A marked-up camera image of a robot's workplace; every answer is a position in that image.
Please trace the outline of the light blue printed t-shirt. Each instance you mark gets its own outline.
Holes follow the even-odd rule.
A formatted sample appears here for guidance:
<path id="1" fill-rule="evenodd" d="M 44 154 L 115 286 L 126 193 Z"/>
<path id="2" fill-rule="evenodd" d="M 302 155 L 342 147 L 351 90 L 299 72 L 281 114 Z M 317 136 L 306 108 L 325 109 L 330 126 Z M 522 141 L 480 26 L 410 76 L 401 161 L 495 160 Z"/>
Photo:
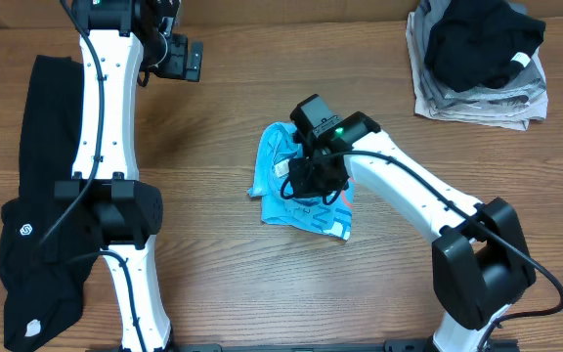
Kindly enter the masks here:
<path id="1" fill-rule="evenodd" d="M 321 198 L 284 199 L 282 183 L 288 176 L 288 161 L 302 155 L 302 147 L 293 142 L 296 127 L 275 122 L 268 126 L 258 146 L 254 179 L 247 191 L 261 199 L 261 220 L 270 225 L 297 229 L 347 241 L 352 231 L 354 185 L 350 184 L 331 205 Z"/>

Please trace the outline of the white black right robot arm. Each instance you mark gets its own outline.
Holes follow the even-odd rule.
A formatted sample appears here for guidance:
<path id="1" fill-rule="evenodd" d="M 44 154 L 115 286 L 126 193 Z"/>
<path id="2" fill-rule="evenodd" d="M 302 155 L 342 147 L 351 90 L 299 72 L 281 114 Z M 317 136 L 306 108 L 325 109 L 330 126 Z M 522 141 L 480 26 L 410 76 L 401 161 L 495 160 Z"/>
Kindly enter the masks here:
<path id="1" fill-rule="evenodd" d="M 295 198 L 337 197 L 354 181 L 384 198 L 431 246 L 434 292 L 445 310 L 427 338 L 389 339 L 387 351 L 516 351 L 490 337 L 499 318 L 536 281 L 519 218 L 505 200 L 488 203 L 438 179 L 403 153 L 379 124 L 347 118 L 313 95 L 290 114 L 303 155 L 289 164 Z"/>

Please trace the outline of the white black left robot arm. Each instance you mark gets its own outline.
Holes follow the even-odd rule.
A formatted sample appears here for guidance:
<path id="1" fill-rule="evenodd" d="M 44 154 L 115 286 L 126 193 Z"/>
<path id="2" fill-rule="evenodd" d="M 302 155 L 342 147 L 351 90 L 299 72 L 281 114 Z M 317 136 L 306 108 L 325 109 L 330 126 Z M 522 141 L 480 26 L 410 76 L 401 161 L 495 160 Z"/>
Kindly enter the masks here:
<path id="1" fill-rule="evenodd" d="M 55 185 L 65 205 L 52 237 L 75 218 L 96 250 L 64 260 L 67 267 L 104 258 L 122 324 L 121 351 L 174 351 L 156 272 L 155 243 L 163 221 L 160 190 L 141 181 L 135 152 L 136 90 L 150 75 L 197 82 L 202 44 L 174 31 L 180 0 L 64 1 L 80 35 L 83 102 L 80 140 L 69 179 Z"/>

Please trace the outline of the grey folded clothes stack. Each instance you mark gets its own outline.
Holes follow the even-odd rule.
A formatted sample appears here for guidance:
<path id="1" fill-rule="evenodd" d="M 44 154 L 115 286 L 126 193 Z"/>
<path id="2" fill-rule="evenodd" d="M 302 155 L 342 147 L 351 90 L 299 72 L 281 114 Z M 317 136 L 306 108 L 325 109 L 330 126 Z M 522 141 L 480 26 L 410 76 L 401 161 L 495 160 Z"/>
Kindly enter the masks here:
<path id="1" fill-rule="evenodd" d="M 431 27 L 444 15 L 448 1 L 421 0 L 409 13 L 406 39 L 415 95 L 414 112 L 424 117 L 525 131 L 531 121 L 547 116 L 546 77 L 537 53 L 519 53 L 524 69 L 505 87 L 477 86 L 458 93 L 440 82 L 424 65 Z"/>

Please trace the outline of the brown cardboard backboard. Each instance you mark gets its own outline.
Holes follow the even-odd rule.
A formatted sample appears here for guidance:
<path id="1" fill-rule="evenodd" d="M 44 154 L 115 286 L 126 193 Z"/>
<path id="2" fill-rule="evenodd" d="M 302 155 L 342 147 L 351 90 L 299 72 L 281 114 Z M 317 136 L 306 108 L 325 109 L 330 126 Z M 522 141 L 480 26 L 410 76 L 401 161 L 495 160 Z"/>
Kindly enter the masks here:
<path id="1" fill-rule="evenodd" d="M 182 25 L 402 21 L 418 0 L 184 0 Z M 62 28 L 57 0 L 0 0 L 0 29 Z"/>

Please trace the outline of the black folded garment on stack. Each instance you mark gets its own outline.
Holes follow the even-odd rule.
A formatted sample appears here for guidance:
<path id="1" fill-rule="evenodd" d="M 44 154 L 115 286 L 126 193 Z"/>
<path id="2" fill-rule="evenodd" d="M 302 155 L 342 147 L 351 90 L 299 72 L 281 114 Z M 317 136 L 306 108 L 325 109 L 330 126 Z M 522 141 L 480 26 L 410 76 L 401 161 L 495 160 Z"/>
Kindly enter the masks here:
<path id="1" fill-rule="evenodd" d="M 431 27 L 424 63 L 457 93 L 500 89 L 530 65 L 545 29 L 503 0 L 452 0 Z"/>

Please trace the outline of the black garment with white logo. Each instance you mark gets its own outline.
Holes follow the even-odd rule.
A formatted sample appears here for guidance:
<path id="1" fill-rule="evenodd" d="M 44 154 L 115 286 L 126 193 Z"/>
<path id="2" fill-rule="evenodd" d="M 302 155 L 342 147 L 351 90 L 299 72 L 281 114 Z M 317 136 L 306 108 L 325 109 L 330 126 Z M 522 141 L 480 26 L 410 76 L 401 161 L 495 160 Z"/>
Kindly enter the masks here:
<path id="1" fill-rule="evenodd" d="M 4 346 L 34 351 L 83 314 L 83 285 L 94 261 L 70 258 L 95 250 L 73 218 L 46 233 L 63 210 L 56 182 L 67 179 L 81 127 L 83 67 L 70 58 L 36 57 L 26 96 L 19 150 L 19 194 L 1 208 L 0 280 Z"/>

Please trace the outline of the black base rail with mounts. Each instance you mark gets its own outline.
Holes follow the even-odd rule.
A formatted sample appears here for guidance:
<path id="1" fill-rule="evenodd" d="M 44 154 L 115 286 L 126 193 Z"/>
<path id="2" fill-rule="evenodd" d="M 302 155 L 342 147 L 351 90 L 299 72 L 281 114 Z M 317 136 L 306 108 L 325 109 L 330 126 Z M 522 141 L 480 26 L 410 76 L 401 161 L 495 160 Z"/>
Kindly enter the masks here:
<path id="1" fill-rule="evenodd" d="M 430 352 L 427 339 L 395 339 L 381 344 L 325 344 L 294 346 L 235 346 L 219 344 L 177 345 L 169 348 L 175 352 Z"/>

